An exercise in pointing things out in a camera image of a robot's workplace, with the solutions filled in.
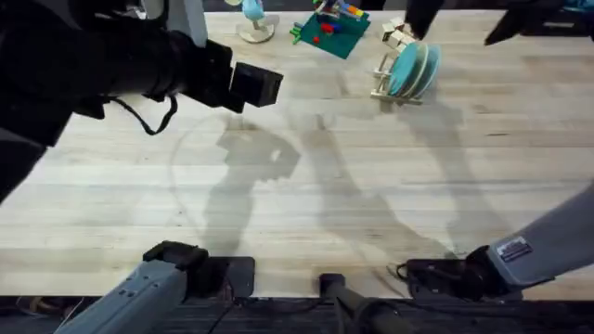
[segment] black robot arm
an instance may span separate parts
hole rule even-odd
[[[116,96],[161,102],[182,93],[237,113],[246,102],[276,102],[282,75],[243,63],[233,69],[229,47],[197,46],[162,18],[120,16],[129,3],[70,0],[73,27],[33,0],[0,1],[0,154],[14,157],[0,164],[0,201],[56,145],[73,112],[103,119]]]

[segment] gray robot arm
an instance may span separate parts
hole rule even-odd
[[[115,289],[74,317],[56,334],[141,334],[187,298],[216,296],[231,286],[233,297],[253,293],[255,261],[210,257],[208,251],[163,241]]]
[[[143,262],[124,282],[56,333],[147,333],[186,298],[186,291],[187,273],[174,263]]]
[[[506,285],[522,289],[594,263],[594,186],[489,245]]]
[[[415,298],[436,293],[478,301],[549,282],[592,263],[594,186],[466,259],[414,259],[398,272]]]

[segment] label sticker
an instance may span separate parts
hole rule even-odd
[[[523,237],[514,238],[497,247],[497,254],[505,263],[510,263],[532,252],[532,247]]]

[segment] wood grain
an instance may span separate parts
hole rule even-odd
[[[257,261],[256,295],[313,296],[324,272],[368,296],[407,295],[388,263],[465,256],[579,193],[594,172],[594,48],[518,37],[483,46],[497,12],[443,12],[437,85],[420,107],[368,98],[386,51],[372,25],[343,61],[278,34],[248,45],[240,14],[210,13],[235,59],[281,72],[275,106],[243,116],[183,96],[149,137],[112,105],[74,116],[0,211],[0,294],[98,295],[164,240]],[[126,98],[152,124],[166,105]],[[591,268],[530,299],[592,299]]]

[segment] plate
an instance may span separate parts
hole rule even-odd
[[[429,47],[426,44],[419,45],[419,52],[417,53],[417,61],[415,61],[415,67],[410,73],[407,85],[402,89],[404,93],[399,94],[402,97],[410,97],[414,92],[415,88],[419,85],[420,78],[425,72],[427,67],[427,58],[429,57]]]
[[[414,92],[412,93],[413,98],[419,98],[427,88],[431,85],[431,83],[435,80],[435,76],[437,74],[437,70],[439,70],[439,65],[441,63],[442,52],[437,45],[429,45],[429,55],[427,57],[427,66],[425,67],[425,72],[421,75],[419,85],[415,88]]]
[[[390,85],[388,86],[388,92],[391,96],[396,96],[402,87],[407,83],[407,79],[410,77],[410,73],[415,67],[418,52],[419,45],[417,43],[411,43],[407,45],[400,56],[398,56],[398,59],[392,68],[392,75],[390,75]]]

